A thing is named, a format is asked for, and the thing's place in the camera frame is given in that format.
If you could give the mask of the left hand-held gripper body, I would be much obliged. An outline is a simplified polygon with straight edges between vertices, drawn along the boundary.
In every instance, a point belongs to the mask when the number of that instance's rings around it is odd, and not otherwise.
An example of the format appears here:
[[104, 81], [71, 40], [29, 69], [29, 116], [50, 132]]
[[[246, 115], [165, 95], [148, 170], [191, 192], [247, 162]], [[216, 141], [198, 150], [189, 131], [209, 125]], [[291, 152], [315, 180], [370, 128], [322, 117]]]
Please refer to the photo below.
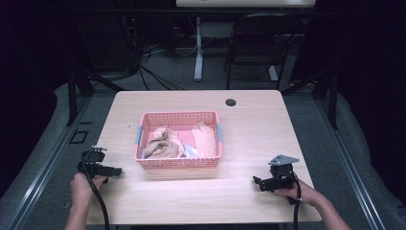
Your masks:
[[104, 148], [93, 146], [92, 149], [85, 150], [77, 164], [77, 169], [86, 177], [94, 178], [96, 175], [108, 176], [107, 168], [102, 165], [105, 157]]

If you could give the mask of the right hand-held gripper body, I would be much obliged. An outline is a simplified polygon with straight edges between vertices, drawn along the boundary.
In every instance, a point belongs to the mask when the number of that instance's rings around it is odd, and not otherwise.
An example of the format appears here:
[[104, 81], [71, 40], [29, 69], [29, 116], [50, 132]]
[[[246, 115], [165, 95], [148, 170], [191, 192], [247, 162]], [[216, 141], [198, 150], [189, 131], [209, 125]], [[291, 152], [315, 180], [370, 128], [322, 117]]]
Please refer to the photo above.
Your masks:
[[293, 170], [293, 164], [299, 162], [299, 159], [277, 155], [269, 161], [270, 172], [272, 174], [270, 191], [274, 192], [279, 189], [292, 189], [297, 180]]

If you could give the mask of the person's right hand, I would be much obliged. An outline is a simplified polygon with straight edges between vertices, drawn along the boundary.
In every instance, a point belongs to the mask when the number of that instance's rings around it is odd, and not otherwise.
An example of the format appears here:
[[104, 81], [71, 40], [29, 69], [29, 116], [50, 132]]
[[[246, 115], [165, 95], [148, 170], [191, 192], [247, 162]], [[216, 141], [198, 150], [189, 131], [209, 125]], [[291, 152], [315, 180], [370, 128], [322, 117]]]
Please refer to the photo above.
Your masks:
[[300, 180], [297, 184], [293, 185], [292, 189], [278, 189], [274, 192], [277, 196], [286, 196], [294, 199], [299, 198], [302, 202], [314, 206], [322, 195], [315, 189]]

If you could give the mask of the person's left hand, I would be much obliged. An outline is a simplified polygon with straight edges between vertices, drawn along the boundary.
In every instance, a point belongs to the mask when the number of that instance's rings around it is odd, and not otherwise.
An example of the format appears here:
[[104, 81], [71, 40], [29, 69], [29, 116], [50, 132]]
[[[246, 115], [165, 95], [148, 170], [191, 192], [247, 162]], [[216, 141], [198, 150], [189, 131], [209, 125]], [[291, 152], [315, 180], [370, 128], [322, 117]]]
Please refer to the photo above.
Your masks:
[[75, 209], [88, 208], [94, 193], [86, 176], [78, 172], [71, 181], [72, 207]]

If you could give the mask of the beige sock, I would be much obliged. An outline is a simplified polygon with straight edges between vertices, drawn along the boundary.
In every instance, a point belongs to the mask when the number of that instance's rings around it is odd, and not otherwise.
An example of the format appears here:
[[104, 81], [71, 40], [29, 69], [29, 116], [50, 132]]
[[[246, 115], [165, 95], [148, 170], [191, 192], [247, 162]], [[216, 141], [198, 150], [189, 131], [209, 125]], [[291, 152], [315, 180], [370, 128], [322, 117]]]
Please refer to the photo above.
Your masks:
[[178, 132], [168, 126], [158, 127], [144, 150], [145, 159], [180, 158], [183, 154], [184, 147]]

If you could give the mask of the pink plastic basket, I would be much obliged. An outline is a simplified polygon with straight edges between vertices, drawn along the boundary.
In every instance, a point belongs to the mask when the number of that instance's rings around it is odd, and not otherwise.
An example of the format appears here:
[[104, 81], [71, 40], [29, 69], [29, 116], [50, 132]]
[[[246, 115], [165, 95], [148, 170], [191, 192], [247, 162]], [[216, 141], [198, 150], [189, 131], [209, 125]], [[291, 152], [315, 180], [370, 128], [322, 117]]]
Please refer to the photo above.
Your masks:
[[[162, 126], [178, 132], [182, 144], [195, 148], [192, 128], [200, 121], [214, 130], [216, 141], [216, 157], [187, 158], [184, 154], [180, 158], [145, 159], [144, 150], [153, 138], [153, 132]], [[215, 111], [178, 111], [145, 113], [141, 119], [135, 139], [134, 158], [146, 169], [215, 167], [222, 154], [222, 134], [218, 114]]]

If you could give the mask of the peach pink sock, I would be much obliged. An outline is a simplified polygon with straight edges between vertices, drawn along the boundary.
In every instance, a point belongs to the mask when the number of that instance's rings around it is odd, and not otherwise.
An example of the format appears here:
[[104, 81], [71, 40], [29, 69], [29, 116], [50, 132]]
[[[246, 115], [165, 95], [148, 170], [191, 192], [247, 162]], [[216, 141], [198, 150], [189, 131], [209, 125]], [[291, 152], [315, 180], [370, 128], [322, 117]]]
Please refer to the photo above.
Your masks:
[[214, 130], [203, 121], [192, 128], [197, 155], [200, 158], [216, 157]]

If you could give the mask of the white light blue cloth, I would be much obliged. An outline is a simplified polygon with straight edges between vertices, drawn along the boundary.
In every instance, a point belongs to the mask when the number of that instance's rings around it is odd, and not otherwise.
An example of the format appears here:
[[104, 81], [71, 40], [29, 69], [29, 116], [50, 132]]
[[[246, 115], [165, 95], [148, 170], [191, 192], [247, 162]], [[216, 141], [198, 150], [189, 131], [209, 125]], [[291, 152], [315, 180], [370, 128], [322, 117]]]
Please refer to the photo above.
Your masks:
[[192, 146], [183, 145], [184, 147], [184, 156], [187, 158], [197, 158], [198, 157], [198, 153], [197, 150], [195, 148], [193, 148]]

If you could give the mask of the black folding chair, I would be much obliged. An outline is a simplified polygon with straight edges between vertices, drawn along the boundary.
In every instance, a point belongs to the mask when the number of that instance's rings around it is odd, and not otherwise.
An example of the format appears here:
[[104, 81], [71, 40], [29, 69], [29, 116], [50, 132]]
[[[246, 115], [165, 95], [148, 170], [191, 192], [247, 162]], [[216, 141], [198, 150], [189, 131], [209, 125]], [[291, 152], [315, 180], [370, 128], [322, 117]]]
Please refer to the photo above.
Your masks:
[[223, 70], [227, 72], [226, 88], [232, 82], [233, 65], [279, 66], [276, 88], [279, 88], [293, 37], [301, 26], [292, 14], [251, 13], [233, 25]]

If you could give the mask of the white background desk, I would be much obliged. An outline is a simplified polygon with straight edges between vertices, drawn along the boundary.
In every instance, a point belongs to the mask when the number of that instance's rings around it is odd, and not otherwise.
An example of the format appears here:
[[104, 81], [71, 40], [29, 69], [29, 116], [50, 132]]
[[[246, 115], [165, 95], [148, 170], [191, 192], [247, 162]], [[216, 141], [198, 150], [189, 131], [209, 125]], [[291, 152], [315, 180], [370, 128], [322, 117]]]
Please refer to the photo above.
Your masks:
[[[176, 0], [176, 6], [182, 10], [284, 10], [312, 9], [316, 0]], [[194, 80], [201, 81], [203, 76], [203, 38], [228, 37], [231, 22], [207, 22], [197, 16], [195, 22], [196, 60]]]

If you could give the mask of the black floor socket frame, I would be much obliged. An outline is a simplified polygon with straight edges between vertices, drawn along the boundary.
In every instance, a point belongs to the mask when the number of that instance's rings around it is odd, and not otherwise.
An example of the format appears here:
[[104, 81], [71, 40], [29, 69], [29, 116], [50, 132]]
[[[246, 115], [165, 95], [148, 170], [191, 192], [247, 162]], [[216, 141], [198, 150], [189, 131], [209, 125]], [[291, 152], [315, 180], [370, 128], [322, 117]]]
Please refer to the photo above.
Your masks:
[[88, 136], [88, 130], [76, 129], [69, 141], [70, 144], [83, 144]]

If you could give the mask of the black metal stand frame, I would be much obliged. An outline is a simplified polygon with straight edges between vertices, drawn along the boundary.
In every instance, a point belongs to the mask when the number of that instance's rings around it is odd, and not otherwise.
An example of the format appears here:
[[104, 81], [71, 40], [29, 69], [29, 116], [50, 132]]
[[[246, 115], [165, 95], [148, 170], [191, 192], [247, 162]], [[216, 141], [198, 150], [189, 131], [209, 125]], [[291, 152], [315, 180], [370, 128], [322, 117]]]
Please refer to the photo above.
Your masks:
[[88, 58], [87, 54], [80, 55], [72, 51], [68, 54], [70, 63], [70, 74], [68, 75], [68, 99], [69, 99], [69, 120], [67, 126], [71, 126], [78, 117], [77, 90], [84, 97], [92, 97], [95, 89], [91, 81], [97, 81], [114, 92], [124, 91], [122, 87], [105, 79], [92, 68], [84, 64], [80, 58]]
[[299, 82], [284, 89], [282, 94], [293, 94], [317, 81], [312, 97], [314, 100], [322, 100], [329, 93], [327, 118], [332, 127], [337, 129], [338, 78], [335, 70], [340, 62], [341, 41], [340, 35], [334, 30], [340, 25], [340, 18], [334, 12], [316, 10], [303, 12], [300, 17], [309, 22], [291, 73], [291, 77]]

